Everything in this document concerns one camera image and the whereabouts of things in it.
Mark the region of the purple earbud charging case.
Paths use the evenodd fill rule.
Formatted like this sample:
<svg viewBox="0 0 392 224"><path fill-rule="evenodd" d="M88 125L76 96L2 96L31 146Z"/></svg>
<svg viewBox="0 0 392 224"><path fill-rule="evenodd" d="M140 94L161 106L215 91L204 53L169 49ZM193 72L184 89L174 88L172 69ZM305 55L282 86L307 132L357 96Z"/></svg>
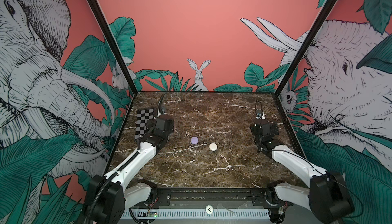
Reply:
<svg viewBox="0 0 392 224"><path fill-rule="evenodd" d="M190 139L190 142L191 142L192 145L196 145L196 144L199 143L199 138L198 137L192 137Z"/></svg>

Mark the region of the white round puck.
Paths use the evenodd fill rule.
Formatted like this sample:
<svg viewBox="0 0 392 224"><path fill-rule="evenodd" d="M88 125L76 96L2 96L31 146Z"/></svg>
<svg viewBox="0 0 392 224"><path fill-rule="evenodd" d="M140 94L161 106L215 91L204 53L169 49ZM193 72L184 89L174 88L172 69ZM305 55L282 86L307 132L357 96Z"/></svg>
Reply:
<svg viewBox="0 0 392 224"><path fill-rule="evenodd" d="M210 149L212 152L217 151L217 144L216 144L216 143L211 143L211 144L209 144L209 149Z"/></svg>

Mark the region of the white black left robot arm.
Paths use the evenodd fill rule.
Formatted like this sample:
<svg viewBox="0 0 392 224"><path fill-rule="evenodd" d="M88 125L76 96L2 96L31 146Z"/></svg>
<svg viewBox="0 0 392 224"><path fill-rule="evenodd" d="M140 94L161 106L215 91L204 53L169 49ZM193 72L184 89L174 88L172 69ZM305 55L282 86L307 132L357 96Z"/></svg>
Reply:
<svg viewBox="0 0 392 224"><path fill-rule="evenodd" d="M138 183L127 186L135 175L153 159L169 141L174 132L174 118L161 114L151 120L150 128L137 143L137 148L120 165L104 176L94 176L89 184L77 224L116 224L125 210L147 201L152 186Z"/></svg>

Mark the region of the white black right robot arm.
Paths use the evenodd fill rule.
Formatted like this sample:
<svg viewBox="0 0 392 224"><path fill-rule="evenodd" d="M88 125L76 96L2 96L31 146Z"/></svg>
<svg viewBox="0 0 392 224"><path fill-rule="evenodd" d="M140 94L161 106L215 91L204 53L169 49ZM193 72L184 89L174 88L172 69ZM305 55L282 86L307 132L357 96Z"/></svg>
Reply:
<svg viewBox="0 0 392 224"><path fill-rule="evenodd" d="M355 211L344 177L316 166L274 139L279 134L275 123L256 118L250 124L250 130L259 152L286 167L306 184L303 188L280 180L267 185L264 199L273 207L269 212L271 222L281 223L284 205L290 203L310 210L324 224L333 223Z"/></svg>

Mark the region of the black white chessboard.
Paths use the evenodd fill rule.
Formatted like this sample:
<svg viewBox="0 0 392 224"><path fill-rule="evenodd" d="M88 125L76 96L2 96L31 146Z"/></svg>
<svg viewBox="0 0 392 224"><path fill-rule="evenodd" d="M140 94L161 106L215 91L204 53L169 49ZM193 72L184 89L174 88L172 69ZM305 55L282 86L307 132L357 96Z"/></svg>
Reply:
<svg viewBox="0 0 392 224"><path fill-rule="evenodd" d="M147 131L148 121L154 118L155 108L146 108L137 110L135 141L142 137Z"/></svg>

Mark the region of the poker chip on vent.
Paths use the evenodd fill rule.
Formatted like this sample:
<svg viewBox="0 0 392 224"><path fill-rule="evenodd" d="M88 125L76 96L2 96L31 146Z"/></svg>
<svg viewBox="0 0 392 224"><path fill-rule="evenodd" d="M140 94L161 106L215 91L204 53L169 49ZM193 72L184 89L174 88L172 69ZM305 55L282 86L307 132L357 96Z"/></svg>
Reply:
<svg viewBox="0 0 392 224"><path fill-rule="evenodd" d="M207 205L205 211L208 215L212 215L214 212L214 207L212 205Z"/></svg>

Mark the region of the white perforated vent strip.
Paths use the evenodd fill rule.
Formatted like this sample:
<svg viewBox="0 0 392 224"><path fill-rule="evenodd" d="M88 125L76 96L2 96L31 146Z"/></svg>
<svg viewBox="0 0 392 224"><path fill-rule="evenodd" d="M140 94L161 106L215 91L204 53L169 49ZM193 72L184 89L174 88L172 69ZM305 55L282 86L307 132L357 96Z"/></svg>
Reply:
<svg viewBox="0 0 392 224"><path fill-rule="evenodd" d="M207 213L205 209L132 209L139 220L179 220L179 219L214 219L214 220L269 220L267 209L214 209Z"/></svg>

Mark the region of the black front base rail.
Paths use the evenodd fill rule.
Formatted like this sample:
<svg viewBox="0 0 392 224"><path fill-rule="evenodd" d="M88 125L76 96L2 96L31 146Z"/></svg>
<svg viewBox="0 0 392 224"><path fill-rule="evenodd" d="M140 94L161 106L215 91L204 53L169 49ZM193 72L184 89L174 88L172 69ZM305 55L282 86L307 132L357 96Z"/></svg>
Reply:
<svg viewBox="0 0 392 224"><path fill-rule="evenodd" d="M138 207L169 206L174 202L251 202L252 206L284 211L287 202L272 197L267 188L156 188L155 198L137 204Z"/></svg>

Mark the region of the black left corner post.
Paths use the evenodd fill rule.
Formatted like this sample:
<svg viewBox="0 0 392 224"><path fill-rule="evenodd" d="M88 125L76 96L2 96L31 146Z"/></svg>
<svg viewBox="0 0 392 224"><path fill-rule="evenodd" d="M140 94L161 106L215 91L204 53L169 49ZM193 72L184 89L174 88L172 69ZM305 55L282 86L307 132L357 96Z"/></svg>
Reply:
<svg viewBox="0 0 392 224"><path fill-rule="evenodd" d="M114 36L111 32L111 28L105 18L105 15L99 5L98 0L87 0L87 2L88 2L89 6L94 14L99 26L100 26L101 31L104 34L105 40L107 41L110 50L112 51L118 65L120 66L120 69L123 72L123 75L125 76L125 79L127 80L127 83L132 91L132 94L137 95L138 91L136 89L136 86L135 86L135 84L129 74L129 69L125 65L125 62L122 58L120 49L117 45L117 42L114 39Z"/></svg>

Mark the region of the black corner post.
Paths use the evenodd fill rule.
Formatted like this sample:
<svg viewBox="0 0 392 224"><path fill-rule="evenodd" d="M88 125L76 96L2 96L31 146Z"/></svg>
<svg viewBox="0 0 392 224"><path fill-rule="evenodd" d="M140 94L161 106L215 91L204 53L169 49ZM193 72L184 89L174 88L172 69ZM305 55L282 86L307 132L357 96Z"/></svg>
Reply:
<svg viewBox="0 0 392 224"><path fill-rule="evenodd" d="M332 11L333 7L335 6L338 0L325 0L317 18L315 19L313 25L311 26L305 40L303 41L300 49L297 51L295 58L293 59L291 65L289 66L285 76L283 77L282 81L280 82L278 88L275 90L274 95L278 96L283 91L285 85L288 83L290 77L294 73L295 69L297 68L300 61L303 59L306 51L310 47L313 39L317 36L319 30L321 29L323 23L325 22L326 18L329 16L330 12Z"/></svg>
<svg viewBox="0 0 392 224"><path fill-rule="evenodd" d="M129 74L129 69L125 65L125 62L122 58L120 49L117 45L117 42L114 39L114 36L111 32L111 28L105 18L105 15L99 5L98 0L87 0L87 2L88 2L89 6L94 14L99 26L100 26L101 31L104 34L105 40L107 41L110 50L112 51L118 65L120 66L120 69L123 72L123 75L125 76L125 79L127 80L127 83L132 91L132 94L137 95L138 91L136 89L136 86L135 86L135 84Z"/></svg>

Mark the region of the black right corner post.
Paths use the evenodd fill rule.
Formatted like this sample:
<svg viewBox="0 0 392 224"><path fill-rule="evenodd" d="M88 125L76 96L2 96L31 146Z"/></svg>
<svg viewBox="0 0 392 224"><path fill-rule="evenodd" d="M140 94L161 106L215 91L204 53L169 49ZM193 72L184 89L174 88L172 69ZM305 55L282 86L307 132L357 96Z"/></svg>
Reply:
<svg viewBox="0 0 392 224"><path fill-rule="evenodd" d="M329 16L330 12L332 11L333 7L335 6L338 0L325 0L317 18L315 19L313 25L311 26L305 40L303 41L300 49L297 51L295 58L293 59L291 65L289 66L285 76L283 77L282 81L280 82L278 88L275 90L274 95L278 96L283 91L285 85L288 83L290 77L294 73L295 69L297 68L300 61L303 59L306 51L310 47L313 39L317 36L319 30L321 29L323 23L325 22L326 18Z"/></svg>

